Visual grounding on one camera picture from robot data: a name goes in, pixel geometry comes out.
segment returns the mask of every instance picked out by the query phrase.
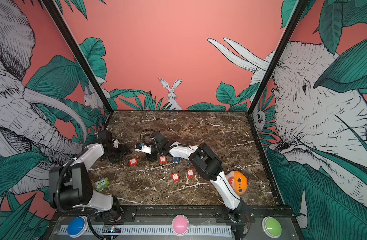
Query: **rabbit ear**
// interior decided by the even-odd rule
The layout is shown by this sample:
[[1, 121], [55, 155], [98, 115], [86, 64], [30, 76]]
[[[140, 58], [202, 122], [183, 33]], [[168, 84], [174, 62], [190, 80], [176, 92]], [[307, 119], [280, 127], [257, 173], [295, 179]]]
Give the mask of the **rabbit ear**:
[[167, 83], [167, 81], [163, 80], [162, 78], [159, 78], [159, 80], [161, 81], [161, 84], [164, 88], [170, 90], [170, 85]]
[[182, 83], [182, 80], [178, 79], [177, 81], [174, 82], [173, 87], [171, 89], [178, 87], [181, 83]]

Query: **blue button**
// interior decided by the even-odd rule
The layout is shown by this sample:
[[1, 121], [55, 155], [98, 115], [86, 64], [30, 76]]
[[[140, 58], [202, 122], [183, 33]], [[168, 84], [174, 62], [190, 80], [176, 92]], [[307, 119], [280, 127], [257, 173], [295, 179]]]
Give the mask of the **blue button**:
[[67, 227], [67, 233], [70, 236], [75, 236], [84, 229], [85, 224], [86, 224], [85, 219], [83, 219], [82, 217], [77, 217], [74, 220], [72, 220], [69, 226]]

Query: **pink button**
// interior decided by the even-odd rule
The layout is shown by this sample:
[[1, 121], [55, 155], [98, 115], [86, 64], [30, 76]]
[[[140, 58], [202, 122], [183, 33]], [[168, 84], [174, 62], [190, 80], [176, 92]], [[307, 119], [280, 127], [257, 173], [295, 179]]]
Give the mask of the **pink button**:
[[177, 236], [183, 236], [189, 230], [189, 220], [184, 215], [176, 215], [171, 222], [171, 228]]

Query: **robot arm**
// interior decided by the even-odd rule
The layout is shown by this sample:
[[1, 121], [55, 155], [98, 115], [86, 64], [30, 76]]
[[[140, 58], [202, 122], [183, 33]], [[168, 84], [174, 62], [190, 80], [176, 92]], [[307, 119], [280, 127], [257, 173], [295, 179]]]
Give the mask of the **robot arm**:
[[169, 154], [172, 157], [190, 160], [198, 174], [214, 185], [225, 206], [231, 209], [236, 217], [239, 217], [240, 209], [246, 204], [231, 188], [221, 166], [222, 161], [209, 146], [205, 143], [201, 143], [199, 146], [189, 146], [179, 142], [168, 142], [159, 131], [153, 132], [151, 138], [154, 141], [151, 146], [137, 143], [134, 150], [145, 152], [147, 157], [156, 156], [158, 153], [161, 156]]

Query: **red lock tag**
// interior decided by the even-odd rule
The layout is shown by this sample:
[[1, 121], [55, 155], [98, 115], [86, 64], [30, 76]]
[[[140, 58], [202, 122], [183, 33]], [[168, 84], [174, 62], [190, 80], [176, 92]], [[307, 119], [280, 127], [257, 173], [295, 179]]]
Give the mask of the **red lock tag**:
[[134, 166], [138, 164], [137, 158], [133, 158], [129, 160], [130, 166]]
[[178, 176], [178, 173], [177, 172], [176, 173], [173, 173], [171, 175], [171, 178], [173, 179], [173, 182], [177, 182], [177, 181], [180, 180], [180, 176]]
[[194, 177], [194, 171], [192, 168], [186, 170], [187, 177]]
[[160, 164], [165, 164], [166, 163], [166, 157], [162, 156], [160, 157]]

